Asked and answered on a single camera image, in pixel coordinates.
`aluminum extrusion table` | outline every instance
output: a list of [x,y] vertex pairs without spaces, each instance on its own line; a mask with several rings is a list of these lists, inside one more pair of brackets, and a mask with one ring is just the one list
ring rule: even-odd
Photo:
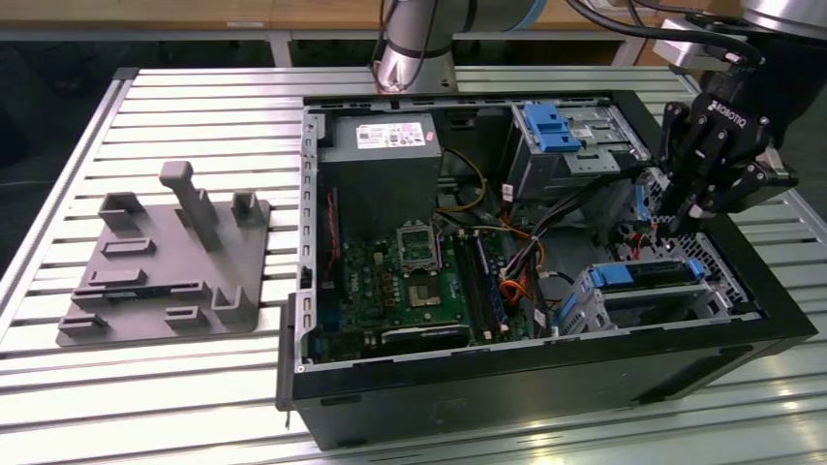
[[[654,113],[696,91],[664,68],[483,67],[458,78],[471,92],[632,89]],[[295,289],[300,97],[372,92],[368,73],[350,68],[120,74],[0,283],[0,463],[827,458],[827,230],[795,192],[735,216],[822,331],[783,355],[682,401],[363,449],[320,452],[299,416],[286,427],[272,404],[279,311]],[[135,191],[143,203],[172,202],[155,176],[164,161],[183,158],[213,201],[255,188],[272,205],[259,329],[199,342],[61,349],[57,320],[103,226],[103,195]]]

